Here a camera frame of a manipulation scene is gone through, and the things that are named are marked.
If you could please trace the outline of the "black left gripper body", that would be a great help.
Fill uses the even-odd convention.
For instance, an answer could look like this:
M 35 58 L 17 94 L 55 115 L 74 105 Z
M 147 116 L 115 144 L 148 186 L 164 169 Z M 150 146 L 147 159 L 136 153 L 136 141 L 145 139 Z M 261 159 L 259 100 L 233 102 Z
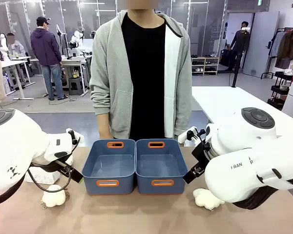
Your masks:
M 66 162 L 54 161 L 54 168 L 66 177 L 72 177 L 73 167 Z

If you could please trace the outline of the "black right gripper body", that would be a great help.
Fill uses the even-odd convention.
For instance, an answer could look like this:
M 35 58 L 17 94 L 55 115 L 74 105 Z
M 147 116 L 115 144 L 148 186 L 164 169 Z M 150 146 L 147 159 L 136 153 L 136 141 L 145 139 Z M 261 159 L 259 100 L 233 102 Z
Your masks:
M 190 169 L 191 176 L 200 176 L 205 172 L 205 168 L 210 161 L 208 155 L 209 150 L 211 149 L 209 143 L 199 143 L 194 150 L 192 155 L 197 159 L 197 163 Z

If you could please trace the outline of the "person's right hand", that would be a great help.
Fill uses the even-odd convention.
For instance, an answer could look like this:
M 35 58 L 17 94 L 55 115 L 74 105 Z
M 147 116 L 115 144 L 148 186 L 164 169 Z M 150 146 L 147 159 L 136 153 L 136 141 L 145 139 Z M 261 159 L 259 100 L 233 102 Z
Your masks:
M 109 114 L 97 115 L 100 139 L 113 139 L 109 126 Z

